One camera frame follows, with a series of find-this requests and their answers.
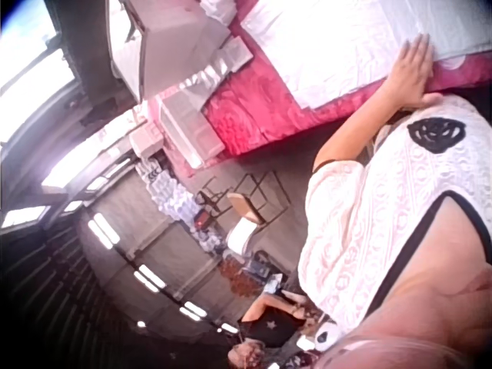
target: black trim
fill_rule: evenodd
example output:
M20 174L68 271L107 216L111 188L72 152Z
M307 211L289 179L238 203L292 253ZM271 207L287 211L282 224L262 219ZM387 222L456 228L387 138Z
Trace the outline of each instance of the black trim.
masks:
M313 170L313 175L315 175L320 169L322 169L325 165L336 162L337 160L326 160L319 164L316 169Z
M418 249L425 237L425 234L434 221L440 206L447 197L455 200L464 213L468 216L477 231L478 236L480 237L482 245L484 246L485 259L488 264L492 264L492 241L490 240L490 235L484 221L482 221L482 218L477 211L463 196L454 191L446 191L431 205L421 222L415 228L414 233L412 233L412 235L408 238L407 242L401 249L401 253L397 256L390 270L386 274L383 283L381 283L381 286L377 290L371 305L367 309L364 319L374 313L383 304L383 301L390 292L390 289L393 287L398 277L400 277L401 272L405 269L410 259L414 256L415 251Z

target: black shirt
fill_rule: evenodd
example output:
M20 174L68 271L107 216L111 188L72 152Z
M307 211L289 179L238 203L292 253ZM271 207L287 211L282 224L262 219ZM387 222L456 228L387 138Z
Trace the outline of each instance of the black shirt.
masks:
M267 307L256 321L238 321L243 338L261 341L271 348L282 347L303 324L304 321L274 307Z

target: hand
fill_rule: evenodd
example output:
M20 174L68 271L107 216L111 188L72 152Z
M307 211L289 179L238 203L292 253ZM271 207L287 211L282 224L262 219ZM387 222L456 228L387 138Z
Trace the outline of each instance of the hand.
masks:
M306 319L306 309L304 307L295 307L292 312L292 316L300 321L303 321Z
M424 94L433 62L434 47L429 35L418 35L411 44L406 41L381 90L397 108L426 108L438 103L441 94Z

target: black emblem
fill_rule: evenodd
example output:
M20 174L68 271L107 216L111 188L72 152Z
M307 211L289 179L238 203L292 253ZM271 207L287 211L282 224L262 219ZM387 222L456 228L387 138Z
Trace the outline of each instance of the black emblem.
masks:
M432 152L442 154L465 138L465 124L447 118L427 118L408 125L414 142Z

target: chair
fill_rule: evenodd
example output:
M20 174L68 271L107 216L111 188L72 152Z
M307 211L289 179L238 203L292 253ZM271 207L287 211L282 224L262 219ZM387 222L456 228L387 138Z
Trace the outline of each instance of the chair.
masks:
M273 218L266 220L263 215L260 214L260 210L269 203L266 194L261 188L261 183L265 178L272 174L279 185L279 188L284 194L287 200L287 205L284 206L280 212L278 212ZM244 181L250 178L254 183L254 188L249 194L242 194L238 192L238 189L243 185ZM264 199L264 203L260 207L255 207L251 202L250 197L258 191ZM285 213L291 203L290 198L287 195L284 187L278 179L275 171L270 171L257 179L253 174L246 174L238 183L234 192L227 193L228 200L231 202L232 208L241 216L241 220L232 228L229 232L226 244L234 252L239 255L245 255L248 248L248 243L254 234L263 231L267 226L276 221L283 213Z
M221 210L219 208L218 203L225 197L225 195L231 190L231 188L227 188L225 191L221 192L212 191L208 186L215 179L217 179L217 177L212 177L203 185L201 190L198 191L198 193L196 194L195 200L197 204L203 206L208 211L210 216L212 216L213 219L216 220L225 212L229 211L232 206L225 208L224 210Z

